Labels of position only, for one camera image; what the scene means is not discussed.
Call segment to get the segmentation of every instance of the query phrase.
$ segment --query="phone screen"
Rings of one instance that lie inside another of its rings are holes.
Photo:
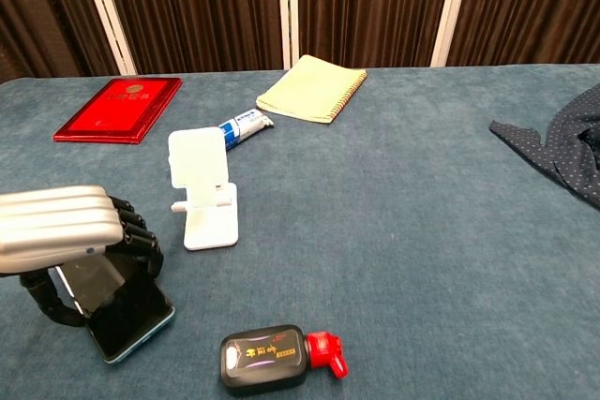
[[[93,255],[56,268],[107,363],[121,361],[173,316],[154,278],[127,255]]]

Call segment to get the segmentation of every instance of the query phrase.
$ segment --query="phone stand base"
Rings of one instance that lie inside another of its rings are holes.
[[[226,247],[237,243],[237,186],[223,187],[231,204],[187,210],[184,247],[187,250]]]

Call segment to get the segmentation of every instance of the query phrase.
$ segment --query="blue felt surface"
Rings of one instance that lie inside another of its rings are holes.
[[[600,393],[600,213],[488,131],[543,134],[600,66],[371,69],[330,126],[276,127],[228,153],[235,247],[189,253],[167,138],[254,105],[277,71],[184,75],[139,146],[52,142],[106,78],[0,86],[2,192],[99,184],[165,253],[174,323],[117,366],[0,279],[0,398],[229,398],[218,346],[294,323],[329,330],[350,375],[257,398],[593,399]]]

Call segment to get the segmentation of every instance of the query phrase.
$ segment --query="robot finger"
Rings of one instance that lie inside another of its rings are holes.
[[[109,199],[111,199],[112,205],[117,210],[125,210],[125,211],[129,211],[131,213],[135,213],[135,209],[133,208],[131,203],[129,203],[127,200],[121,200],[121,199],[118,199],[117,197],[112,197],[112,196],[109,196]]]
[[[82,327],[85,324],[85,318],[78,311],[65,306],[60,300],[48,269],[21,274],[20,279],[21,285],[29,291],[41,312],[51,320],[70,327]]]
[[[138,227],[137,225],[128,222],[123,224],[123,232],[126,236],[140,236],[150,241],[155,241],[157,239],[156,234],[152,231],[148,231],[147,229],[143,229],[142,227]]]
[[[143,217],[141,217],[140,215],[136,215],[135,213],[132,213],[131,211],[128,211],[128,210],[119,210],[119,209],[117,209],[117,213],[119,214],[119,218],[121,219],[121,222],[137,225],[138,227],[141,227],[144,230],[147,230],[146,221],[143,220]]]
[[[138,234],[125,233],[119,244],[107,245],[107,252],[123,253],[134,257],[149,257],[157,252],[158,241]]]
[[[160,245],[156,238],[148,239],[136,234],[126,236],[128,251],[147,258],[147,272],[156,278],[162,269],[164,256],[160,251]]]

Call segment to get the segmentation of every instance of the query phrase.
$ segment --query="toothpaste tube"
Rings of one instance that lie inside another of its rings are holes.
[[[273,121],[260,111],[252,109],[235,116],[218,127],[223,130],[225,148],[229,150],[266,126],[273,126]]]

